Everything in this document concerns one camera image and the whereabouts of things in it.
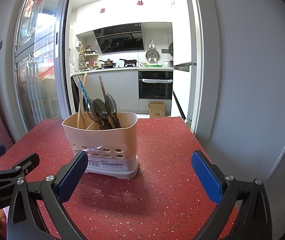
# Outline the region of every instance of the sliding glass door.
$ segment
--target sliding glass door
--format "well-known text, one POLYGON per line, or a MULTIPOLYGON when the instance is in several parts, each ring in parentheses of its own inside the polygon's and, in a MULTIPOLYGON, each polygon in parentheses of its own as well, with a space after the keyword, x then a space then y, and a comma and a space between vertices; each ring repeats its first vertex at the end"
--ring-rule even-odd
POLYGON ((60 30, 65 7, 66 0, 25 0, 21 6, 14 76, 26 131, 46 118, 62 119, 69 115, 61 75, 64 37, 60 30))

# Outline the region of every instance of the oven door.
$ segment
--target oven door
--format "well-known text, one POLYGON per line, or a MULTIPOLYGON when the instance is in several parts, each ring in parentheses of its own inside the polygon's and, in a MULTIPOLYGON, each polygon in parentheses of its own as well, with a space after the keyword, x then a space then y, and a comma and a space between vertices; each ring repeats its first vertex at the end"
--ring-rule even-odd
POLYGON ((139 79, 139 99, 172 99, 172 83, 164 79, 139 79))

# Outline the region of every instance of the barcode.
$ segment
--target barcode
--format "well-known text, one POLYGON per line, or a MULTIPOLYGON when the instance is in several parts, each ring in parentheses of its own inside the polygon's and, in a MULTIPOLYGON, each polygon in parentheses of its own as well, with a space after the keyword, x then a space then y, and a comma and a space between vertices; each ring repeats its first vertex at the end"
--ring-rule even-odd
POLYGON ((88 163, 89 166, 96 166, 96 167, 100 167, 100 165, 98 163, 88 163))

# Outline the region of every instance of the cardboard box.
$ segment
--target cardboard box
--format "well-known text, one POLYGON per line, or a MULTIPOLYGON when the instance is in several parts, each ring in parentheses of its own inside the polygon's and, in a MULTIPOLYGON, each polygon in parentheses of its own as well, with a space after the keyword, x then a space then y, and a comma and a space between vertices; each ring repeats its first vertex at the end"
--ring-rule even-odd
POLYGON ((162 118, 165 113, 165 104, 162 101, 148 103, 150 118, 162 118))

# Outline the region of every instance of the red table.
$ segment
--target red table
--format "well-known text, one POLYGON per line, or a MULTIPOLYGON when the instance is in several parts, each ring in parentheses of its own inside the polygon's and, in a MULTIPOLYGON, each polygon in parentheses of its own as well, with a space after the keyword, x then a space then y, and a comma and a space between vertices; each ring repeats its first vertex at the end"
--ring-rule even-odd
MULTIPOLYGON (((36 152, 41 162, 27 180, 55 174, 73 157, 61 123, 37 125, 0 159, 0 170, 36 152)), ((203 149, 179 117, 139 119, 138 130, 136 177, 84 174, 64 207, 88 239, 192 239, 215 208, 190 164, 191 154, 203 149)), ((58 237, 44 204, 39 205, 58 237)), ((222 236, 236 216, 235 208, 222 236)))

